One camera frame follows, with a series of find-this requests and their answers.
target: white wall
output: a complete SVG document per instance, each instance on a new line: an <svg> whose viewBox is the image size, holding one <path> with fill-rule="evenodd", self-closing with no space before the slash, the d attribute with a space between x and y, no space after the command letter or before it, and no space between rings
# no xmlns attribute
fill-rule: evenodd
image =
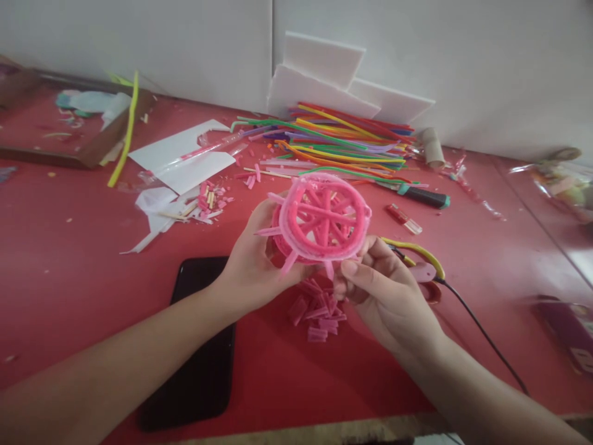
<svg viewBox="0 0 593 445"><path fill-rule="evenodd" d="M138 69L153 91L265 111L272 0L0 0L0 54L105 80Z"/></svg>
<svg viewBox="0 0 593 445"><path fill-rule="evenodd" d="M445 144L593 166L589 0L275 0L274 64L287 30L366 47L359 77L435 99L413 124Z"/></svg>

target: person's right hand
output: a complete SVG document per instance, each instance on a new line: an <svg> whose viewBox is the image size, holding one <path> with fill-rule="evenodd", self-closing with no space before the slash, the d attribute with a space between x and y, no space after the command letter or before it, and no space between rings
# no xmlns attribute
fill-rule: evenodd
<svg viewBox="0 0 593 445"><path fill-rule="evenodd" d="M433 354L446 337L408 268L374 235L367 236L358 256L360 263L345 260L336 271L336 299L348 297L396 358Z"/></svg>

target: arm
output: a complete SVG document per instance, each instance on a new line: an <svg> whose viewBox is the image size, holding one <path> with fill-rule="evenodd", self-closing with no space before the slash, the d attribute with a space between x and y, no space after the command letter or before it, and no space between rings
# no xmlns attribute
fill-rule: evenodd
<svg viewBox="0 0 593 445"><path fill-rule="evenodd" d="M554 414L490 374L440 328L407 267L378 237L334 280L377 340L468 444L588 444Z"/></svg>
<svg viewBox="0 0 593 445"><path fill-rule="evenodd" d="M0 441L96 444L162 385L194 351L312 270L280 277L266 238L275 204L264 201L207 289L22 381L0 395Z"/></svg>

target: person's left hand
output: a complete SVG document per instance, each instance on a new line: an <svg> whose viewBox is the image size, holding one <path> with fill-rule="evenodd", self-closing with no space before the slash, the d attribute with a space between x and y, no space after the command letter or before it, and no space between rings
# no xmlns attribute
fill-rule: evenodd
<svg viewBox="0 0 593 445"><path fill-rule="evenodd" d="M231 304L243 313L269 303L276 295L317 270L315 266L295 263L285 276L281 276L280 269L272 264L271 259L277 253L275 243L255 233L270 227L276 206L273 201L265 200L255 208L226 267L213 284L221 297L230 299Z"/></svg>

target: cardboard tube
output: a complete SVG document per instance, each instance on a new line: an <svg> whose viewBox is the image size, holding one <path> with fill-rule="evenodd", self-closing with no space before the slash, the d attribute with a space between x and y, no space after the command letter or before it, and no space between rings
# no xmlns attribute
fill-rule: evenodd
<svg viewBox="0 0 593 445"><path fill-rule="evenodd" d="M424 157L426 164L430 168L438 169L445 165L443 149L440 146L439 137L434 128L427 128L420 135L420 140L424 146Z"/></svg>

